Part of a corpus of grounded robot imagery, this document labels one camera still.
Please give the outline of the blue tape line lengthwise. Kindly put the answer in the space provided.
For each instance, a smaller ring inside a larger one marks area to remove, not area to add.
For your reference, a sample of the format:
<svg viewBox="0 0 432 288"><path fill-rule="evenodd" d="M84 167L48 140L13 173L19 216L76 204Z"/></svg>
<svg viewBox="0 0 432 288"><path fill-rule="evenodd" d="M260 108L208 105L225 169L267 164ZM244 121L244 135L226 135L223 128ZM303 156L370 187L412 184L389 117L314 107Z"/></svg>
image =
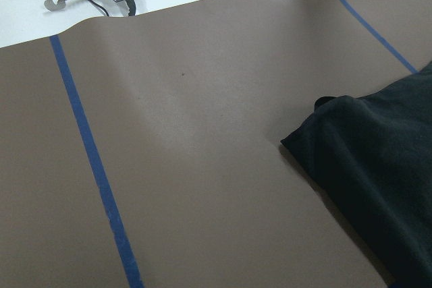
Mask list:
<svg viewBox="0 0 432 288"><path fill-rule="evenodd" d="M101 202L109 221L109 226L113 234L117 252L119 254L128 285L134 288L144 288L145 285L140 274L138 263L132 251L132 246L128 239L128 235L126 233L119 209L115 201L115 197L107 178L103 162L88 123L82 101L80 100L80 95L68 65L61 40L56 34L50 36L49 41L51 43L57 66L67 92L67 97L69 99L76 124L80 132L82 143L86 151L95 183L99 190Z"/></svg>

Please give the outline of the black graphic t-shirt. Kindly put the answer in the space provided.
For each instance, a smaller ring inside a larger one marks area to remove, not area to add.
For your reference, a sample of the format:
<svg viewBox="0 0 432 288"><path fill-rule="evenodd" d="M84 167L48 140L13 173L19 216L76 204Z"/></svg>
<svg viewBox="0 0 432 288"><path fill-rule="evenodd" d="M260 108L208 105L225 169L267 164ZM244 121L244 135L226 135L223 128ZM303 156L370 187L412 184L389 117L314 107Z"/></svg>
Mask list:
<svg viewBox="0 0 432 288"><path fill-rule="evenodd" d="M431 286L431 67L325 96L281 141L401 287Z"/></svg>

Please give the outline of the blue tape line crosswise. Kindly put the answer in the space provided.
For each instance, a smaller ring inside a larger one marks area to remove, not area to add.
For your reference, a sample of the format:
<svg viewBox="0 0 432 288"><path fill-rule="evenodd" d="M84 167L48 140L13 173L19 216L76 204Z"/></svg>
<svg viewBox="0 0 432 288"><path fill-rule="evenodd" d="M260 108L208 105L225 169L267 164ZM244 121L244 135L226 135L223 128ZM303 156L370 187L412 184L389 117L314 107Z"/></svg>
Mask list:
<svg viewBox="0 0 432 288"><path fill-rule="evenodd" d="M339 0L350 15L360 23L386 50L395 57L411 74L417 74L419 71L411 62L409 62L390 42L384 38L372 25L370 25L347 0Z"/></svg>

